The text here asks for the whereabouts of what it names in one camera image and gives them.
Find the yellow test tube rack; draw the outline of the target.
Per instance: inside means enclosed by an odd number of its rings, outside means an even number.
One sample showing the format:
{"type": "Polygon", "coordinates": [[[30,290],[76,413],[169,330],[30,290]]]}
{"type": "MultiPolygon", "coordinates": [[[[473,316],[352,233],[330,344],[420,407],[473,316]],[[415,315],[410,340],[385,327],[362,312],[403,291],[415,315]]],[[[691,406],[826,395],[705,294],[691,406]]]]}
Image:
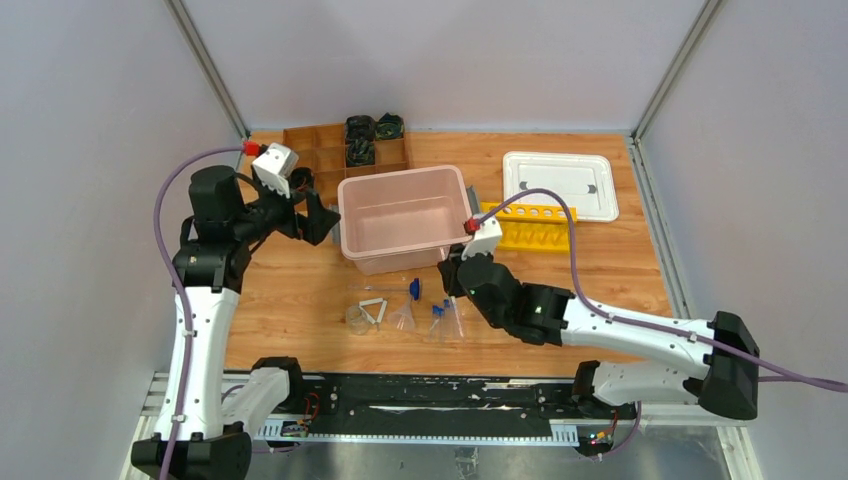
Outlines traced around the yellow test tube rack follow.
{"type": "Polygon", "coordinates": [[[569,252],[569,222],[559,205],[511,203],[495,215],[502,230],[497,248],[534,253],[569,252]]]}

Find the pink plastic bin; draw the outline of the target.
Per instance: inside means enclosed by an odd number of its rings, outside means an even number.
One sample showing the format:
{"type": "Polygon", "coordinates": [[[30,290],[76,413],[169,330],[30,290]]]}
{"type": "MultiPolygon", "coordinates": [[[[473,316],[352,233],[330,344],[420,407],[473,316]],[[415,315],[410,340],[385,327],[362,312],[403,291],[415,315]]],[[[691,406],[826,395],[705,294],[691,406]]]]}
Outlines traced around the pink plastic bin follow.
{"type": "Polygon", "coordinates": [[[364,275],[434,266],[470,240],[472,212],[455,166],[348,178],[337,195],[341,252],[364,275]]]}

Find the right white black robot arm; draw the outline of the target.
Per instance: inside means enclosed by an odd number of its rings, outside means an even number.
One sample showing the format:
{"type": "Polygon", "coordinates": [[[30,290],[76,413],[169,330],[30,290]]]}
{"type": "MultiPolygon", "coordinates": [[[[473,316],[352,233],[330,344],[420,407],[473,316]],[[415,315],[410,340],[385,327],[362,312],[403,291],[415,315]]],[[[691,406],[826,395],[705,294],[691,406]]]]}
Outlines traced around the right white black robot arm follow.
{"type": "Polygon", "coordinates": [[[490,254],[460,246],[437,265],[444,291],[466,297],[494,329],[531,345],[591,346],[637,363],[579,364],[571,403],[584,417],[637,401],[694,402],[717,416],[758,416],[760,349],[740,316],[661,317],[610,307],[549,285],[521,282],[490,254]]]}

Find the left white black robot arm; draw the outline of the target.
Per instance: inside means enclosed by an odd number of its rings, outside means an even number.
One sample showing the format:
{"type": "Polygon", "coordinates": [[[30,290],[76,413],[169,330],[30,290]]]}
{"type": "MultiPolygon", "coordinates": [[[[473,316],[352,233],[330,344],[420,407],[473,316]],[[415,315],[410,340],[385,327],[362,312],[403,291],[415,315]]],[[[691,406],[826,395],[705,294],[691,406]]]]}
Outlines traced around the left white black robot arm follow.
{"type": "Polygon", "coordinates": [[[257,361],[246,384],[222,398],[226,345],[254,250],[280,233],[320,244],[339,222],[314,189],[255,168],[196,171],[178,252],[167,259],[176,289],[176,338],[164,404],[151,438],[133,443],[130,463],[157,479],[243,479],[259,427],[277,408],[298,411],[306,400],[292,357],[257,361]],[[245,202],[240,181],[258,197],[245,202]]]}

